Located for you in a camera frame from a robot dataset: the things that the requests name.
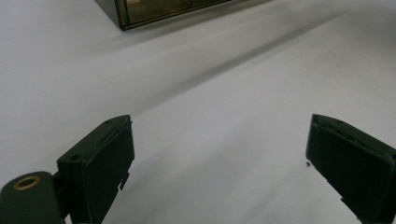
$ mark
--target glass box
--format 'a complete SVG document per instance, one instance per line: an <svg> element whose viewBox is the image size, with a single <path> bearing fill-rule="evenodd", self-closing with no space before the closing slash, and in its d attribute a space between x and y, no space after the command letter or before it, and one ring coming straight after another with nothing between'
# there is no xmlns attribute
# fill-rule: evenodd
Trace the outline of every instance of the glass box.
<svg viewBox="0 0 396 224"><path fill-rule="evenodd" d="M230 0L96 0L121 30Z"/></svg>

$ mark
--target screw hole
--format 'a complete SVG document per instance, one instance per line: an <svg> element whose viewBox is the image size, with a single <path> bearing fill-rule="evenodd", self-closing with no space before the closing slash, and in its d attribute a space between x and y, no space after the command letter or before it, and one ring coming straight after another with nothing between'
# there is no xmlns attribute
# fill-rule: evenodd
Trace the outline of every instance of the screw hole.
<svg viewBox="0 0 396 224"><path fill-rule="evenodd" d="M40 177L34 175L34 176L28 176L25 177L24 179L19 180L15 185L14 189L15 190L24 190L24 189L29 189L36 184L40 182Z"/></svg>
<svg viewBox="0 0 396 224"><path fill-rule="evenodd" d="M78 160L79 158L81 158L81 157L80 157L78 154L76 154L76 155L71 156L71 157L70 157L70 160L76 161L76 160Z"/></svg>

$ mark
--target white surface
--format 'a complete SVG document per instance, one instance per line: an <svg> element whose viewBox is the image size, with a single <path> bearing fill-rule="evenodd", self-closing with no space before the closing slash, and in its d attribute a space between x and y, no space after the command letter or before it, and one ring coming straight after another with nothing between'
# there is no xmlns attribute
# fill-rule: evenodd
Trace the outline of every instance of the white surface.
<svg viewBox="0 0 396 224"><path fill-rule="evenodd" d="M0 3L0 185L131 114L105 223L359 223L304 150L313 113L396 147L396 3L233 1L120 31L93 0Z"/></svg>

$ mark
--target small hole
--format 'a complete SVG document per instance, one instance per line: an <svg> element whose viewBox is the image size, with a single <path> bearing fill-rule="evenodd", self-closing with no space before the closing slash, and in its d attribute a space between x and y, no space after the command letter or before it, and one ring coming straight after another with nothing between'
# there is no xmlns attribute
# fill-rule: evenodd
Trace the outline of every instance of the small hole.
<svg viewBox="0 0 396 224"><path fill-rule="evenodd" d="M78 160L79 158L81 158L79 155L73 155L73 156L71 156L70 157L70 160L72 160L72 161L76 161L76 160Z"/></svg>
<svg viewBox="0 0 396 224"><path fill-rule="evenodd" d="M25 177L24 179L19 180L15 185L14 189L16 190L24 190L24 189L29 189L36 185L40 181L40 177L38 176L28 176Z"/></svg>

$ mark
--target white table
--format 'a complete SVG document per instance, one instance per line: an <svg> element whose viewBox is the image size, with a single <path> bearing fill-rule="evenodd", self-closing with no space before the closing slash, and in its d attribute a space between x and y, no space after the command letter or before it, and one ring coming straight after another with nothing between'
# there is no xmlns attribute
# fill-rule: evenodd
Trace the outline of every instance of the white table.
<svg viewBox="0 0 396 224"><path fill-rule="evenodd" d="M105 223L359 223L304 156L313 113L396 147L396 3L232 1L122 32L93 0L0 3L0 186L130 114Z"/></svg>

